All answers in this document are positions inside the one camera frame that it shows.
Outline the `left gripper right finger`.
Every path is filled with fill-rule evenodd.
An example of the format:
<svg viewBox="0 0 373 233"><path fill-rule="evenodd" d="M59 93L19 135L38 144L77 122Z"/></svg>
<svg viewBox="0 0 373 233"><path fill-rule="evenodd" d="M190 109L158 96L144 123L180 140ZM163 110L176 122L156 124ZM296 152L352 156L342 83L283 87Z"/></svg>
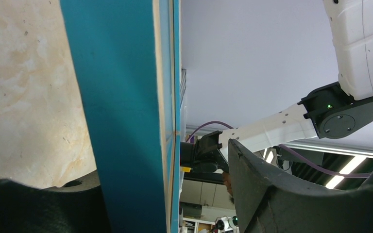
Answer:
<svg viewBox="0 0 373 233"><path fill-rule="evenodd" d="M373 173L354 190L328 189L288 174L228 142L242 233L373 233Z"/></svg>

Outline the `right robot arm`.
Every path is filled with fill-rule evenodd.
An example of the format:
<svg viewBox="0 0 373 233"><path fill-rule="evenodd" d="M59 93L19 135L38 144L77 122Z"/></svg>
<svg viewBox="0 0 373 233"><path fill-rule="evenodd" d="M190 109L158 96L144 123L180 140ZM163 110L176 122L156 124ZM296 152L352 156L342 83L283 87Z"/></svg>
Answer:
<svg viewBox="0 0 373 233"><path fill-rule="evenodd" d="M241 143L250 152L308 138L339 139L373 122L373 0L326 0L338 81L311 91L289 108L254 124L180 144L186 172L229 172L228 151Z"/></svg>

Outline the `wooden picture frame blue edge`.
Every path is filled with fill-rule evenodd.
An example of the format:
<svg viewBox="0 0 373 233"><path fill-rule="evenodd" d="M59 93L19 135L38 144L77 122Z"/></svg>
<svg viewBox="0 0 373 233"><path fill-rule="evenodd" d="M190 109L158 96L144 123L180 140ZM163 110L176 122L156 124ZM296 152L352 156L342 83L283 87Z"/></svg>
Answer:
<svg viewBox="0 0 373 233"><path fill-rule="evenodd" d="M60 4L112 232L177 232L180 1Z"/></svg>

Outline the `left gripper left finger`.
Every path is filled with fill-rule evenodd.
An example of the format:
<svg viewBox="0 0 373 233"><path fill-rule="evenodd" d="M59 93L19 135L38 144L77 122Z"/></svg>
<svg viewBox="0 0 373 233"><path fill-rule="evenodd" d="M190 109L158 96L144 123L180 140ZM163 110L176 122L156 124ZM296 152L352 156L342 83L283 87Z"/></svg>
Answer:
<svg viewBox="0 0 373 233"><path fill-rule="evenodd" d="M0 233L109 233L97 171L38 189L0 179Z"/></svg>

